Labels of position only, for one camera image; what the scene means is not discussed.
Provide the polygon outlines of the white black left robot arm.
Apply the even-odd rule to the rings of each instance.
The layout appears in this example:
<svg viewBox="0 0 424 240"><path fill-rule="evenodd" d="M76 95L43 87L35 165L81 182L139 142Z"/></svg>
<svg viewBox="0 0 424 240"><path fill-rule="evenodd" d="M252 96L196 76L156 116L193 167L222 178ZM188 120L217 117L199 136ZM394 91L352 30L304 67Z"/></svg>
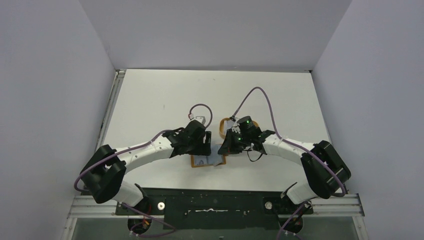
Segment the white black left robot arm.
<svg viewBox="0 0 424 240"><path fill-rule="evenodd" d="M136 183L124 181L125 175L157 160L181 155L209 156L211 139L206 126L193 119L186 127L163 130L139 145L112 148L106 144L97 149L77 180L84 183L97 204L115 200L141 215L147 211L148 200Z"/></svg>

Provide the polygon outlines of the yellow leather card holder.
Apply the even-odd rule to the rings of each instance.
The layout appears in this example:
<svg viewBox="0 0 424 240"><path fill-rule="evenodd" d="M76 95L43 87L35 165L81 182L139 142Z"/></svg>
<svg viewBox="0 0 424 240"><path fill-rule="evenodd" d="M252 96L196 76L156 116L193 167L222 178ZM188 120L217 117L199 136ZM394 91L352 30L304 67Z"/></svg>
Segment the yellow leather card holder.
<svg viewBox="0 0 424 240"><path fill-rule="evenodd" d="M190 163L192 168L200 167L216 167L219 165L226 165L226 155L218 154L218 150L221 148L221 144L211 145L211 154L205 155L191 155Z"/></svg>

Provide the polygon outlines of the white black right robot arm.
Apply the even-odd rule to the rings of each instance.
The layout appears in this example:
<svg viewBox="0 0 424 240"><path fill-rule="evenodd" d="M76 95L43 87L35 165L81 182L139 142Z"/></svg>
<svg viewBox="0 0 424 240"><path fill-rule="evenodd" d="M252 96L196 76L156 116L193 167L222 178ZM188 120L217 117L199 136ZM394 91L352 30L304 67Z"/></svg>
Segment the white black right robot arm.
<svg viewBox="0 0 424 240"><path fill-rule="evenodd" d="M352 176L330 142L309 143L279 138L275 131L261 130L250 116L238 119L227 129L218 154L236 155L243 151L281 157L303 168L306 179L292 184L283 192L281 207L289 214L295 213L301 203L313 198L344 196L344 184Z"/></svg>

